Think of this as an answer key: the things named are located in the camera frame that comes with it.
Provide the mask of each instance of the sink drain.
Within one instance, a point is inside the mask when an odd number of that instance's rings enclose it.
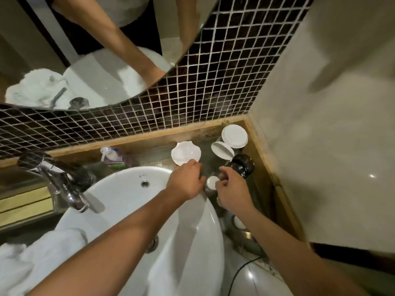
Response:
[[[149,187],[149,181],[142,181],[141,182],[141,187],[148,188]]]
[[[151,241],[151,243],[148,245],[148,248],[147,248],[147,250],[145,251],[145,253],[151,253],[151,252],[153,252],[153,251],[158,247],[158,244],[159,244],[159,238],[158,238],[158,236],[156,236],[156,237]]]

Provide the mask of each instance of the power cord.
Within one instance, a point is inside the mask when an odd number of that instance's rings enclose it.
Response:
[[[236,274],[235,274],[235,276],[233,277],[232,282],[231,282],[231,284],[230,284],[228,296],[230,296],[230,292],[232,291],[233,283],[234,283],[234,281],[235,281],[235,279],[236,279],[236,276],[239,274],[240,270],[243,269],[243,267],[247,266],[249,263],[255,262],[256,260],[259,260],[259,259],[262,259],[262,257],[257,257],[256,259],[253,259],[253,260],[251,260],[251,261],[248,261],[247,263],[245,263],[244,265],[242,265],[242,266],[239,268],[239,270],[236,272]]]

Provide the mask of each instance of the mirror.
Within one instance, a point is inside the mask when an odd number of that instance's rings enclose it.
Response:
[[[82,110],[130,99],[181,59],[216,2],[1,0],[0,102]]]

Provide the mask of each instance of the chrome faucet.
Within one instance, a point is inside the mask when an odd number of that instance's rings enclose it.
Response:
[[[43,151],[23,153],[17,165],[47,181],[55,211],[62,208],[62,203],[80,213],[89,208],[83,192],[95,183],[96,178],[87,169],[55,161]]]

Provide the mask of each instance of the white sink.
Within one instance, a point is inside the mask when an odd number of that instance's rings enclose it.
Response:
[[[170,174],[153,166],[112,174],[87,190],[91,207],[85,213],[68,209],[56,229],[81,229],[90,242],[155,197]],[[143,188],[142,181],[149,187]],[[215,210],[204,195],[183,204],[158,237],[158,248],[144,254],[119,295],[219,295],[224,243]]]

